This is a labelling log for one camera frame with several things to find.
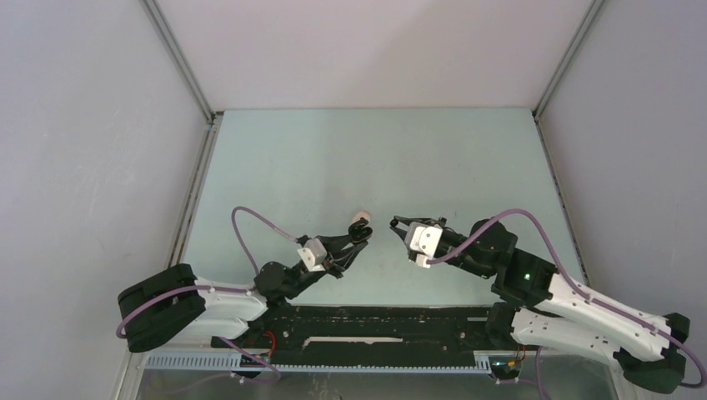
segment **metal frame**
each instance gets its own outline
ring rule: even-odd
[[[196,212],[198,201],[200,199],[201,191],[203,189],[203,184],[208,171],[208,165],[211,161],[211,156],[213,154],[213,149],[216,143],[216,137],[218,136],[218,130],[220,129],[221,122],[223,119],[223,113],[215,113],[211,106],[208,104],[206,96],[204,95],[201,87],[198,84],[197,78],[195,77],[193,70],[189,66],[186,57],[184,56],[181,47],[179,46],[177,39],[174,37],[172,29],[164,17],[162,9],[158,5],[158,0],[140,0],[145,8],[145,12],[153,23],[157,34],[162,40],[165,48],[170,54],[172,60],[174,61],[175,67],[179,71],[180,75],[183,77],[184,81],[188,85],[189,91],[194,96],[195,101],[199,109],[201,110],[204,118],[206,119],[208,125],[206,127],[206,133],[199,150],[197,163],[194,168],[194,172],[189,184],[189,189],[184,200],[184,208],[182,216],[179,220],[176,232],[174,234],[173,249],[170,256],[166,262],[165,267],[174,265],[181,260],[183,256],[183,250],[188,242],[188,237],[191,232],[193,216]],[[552,178],[554,180],[555,188],[558,193],[560,204],[563,209],[565,221],[568,223],[569,233],[572,237],[575,252],[577,254],[579,265],[582,268],[582,273],[584,279],[588,280],[586,269],[582,261],[581,253],[579,250],[579,244],[577,243],[576,236],[574,235],[574,229],[570,223],[569,214],[567,213],[567,207],[565,206],[564,197],[562,195],[561,187],[559,181],[555,174],[554,166],[552,163],[552,157],[550,156],[549,150],[547,148],[546,142],[544,140],[542,126],[539,123],[543,113],[548,107],[550,100],[552,99],[558,85],[562,81],[562,78],[567,72],[569,65],[572,63],[576,57],[582,43],[587,37],[590,28],[596,22],[599,12],[605,5],[606,0],[593,0],[589,6],[587,13],[581,24],[578,26],[577,31],[574,33],[570,44],[565,51],[562,60],[560,61],[557,69],[553,73],[548,86],[543,92],[538,105],[533,110],[533,115],[536,121],[536,127],[538,130],[538,135],[542,143],[542,147],[545,153],[545,158],[547,159],[548,166]],[[226,353],[228,350],[212,349],[206,348],[202,344],[194,343],[192,345],[178,345],[169,346],[164,348],[165,352],[194,352],[199,353]],[[145,369],[145,364],[149,358],[154,355],[150,353],[136,354],[130,353],[126,350],[125,356],[123,358],[122,365],[120,367],[120,374],[116,380],[112,400],[133,400],[138,395],[138,389],[140,387],[140,382],[142,380],[143,371]],[[475,352],[475,355],[483,357],[484,355],[508,355],[505,352]],[[615,372],[611,373],[610,378],[613,380],[614,387],[616,389],[618,398],[620,400],[640,400],[643,398],[640,392],[635,389],[634,385],[627,383],[623,377]]]

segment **white wall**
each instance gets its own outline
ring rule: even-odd
[[[542,123],[594,285],[690,317],[707,361],[705,15],[700,1],[609,2]]]
[[[216,110],[523,107],[590,0],[162,0]]]
[[[107,398],[204,121],[137,0],[0,10],[0,398]]]

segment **gray wall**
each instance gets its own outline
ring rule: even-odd
[[[704,1],[610,1],[542,126],[591,281],[692,318],[707,360],[705,16]]]
[[[137,0],[0,7],[0,398],[108,398],[203,120]]]

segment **light green tabletop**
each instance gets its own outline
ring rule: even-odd
[[[325,277],[294,299],[331,305],[486,305],[483,280],[446,264],[407,259],[389,231],[393,215],[472,224],[507,208],[542,222],[573,277],[581,279],[547,161],[527,109],[229,111],[223,117],[184,256],[197,275],[249,284],[253,270],[230,213],[244,205],[301,236],[345,234],[360,210],[374,235],[344,278]],[[248,214],[238,216],[258,263],[298,260],[287,242]],[[533,225],[504,220],[518,247],[549,259]]]

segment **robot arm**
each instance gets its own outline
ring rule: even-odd
[[[487,221],[475,223],[470,235]],[[403,230],[401,223],[409,229]],[[444,218],[394,217],[390,225],[404,241],[410,260],[423,268],[467,240],[446,227]],[[685,370],[685,358],[677,353],[678,348],[666,337],[593,301],[640,318],[681,343],[689,334],[688,318],[677,313],[661,317],[641,312],[572,281],[589,294],[586,300],[555,265],[516,248],[517,241],[496,222],[446,261],[484,279],[495,277],[491,291],[506,303],[494,305],[489,314],[487,333],[492,341],[576,353],[623,371],[630,382],[654,392],[671,393],[677,388]]]
[[[286,298],[297,297],[325,275],[341,278],[368,245],[373,230],[367,225],[361,219],[348,227],[347,235],[299,238],[300,261],[293,267],[268,262],[251,287],[197,277],[188,264],[170,267],[120,293],[124,319],[118,336],[128,340],[133,353],[173,339],[236,338],[248,330],[248,322],[286,304]]]

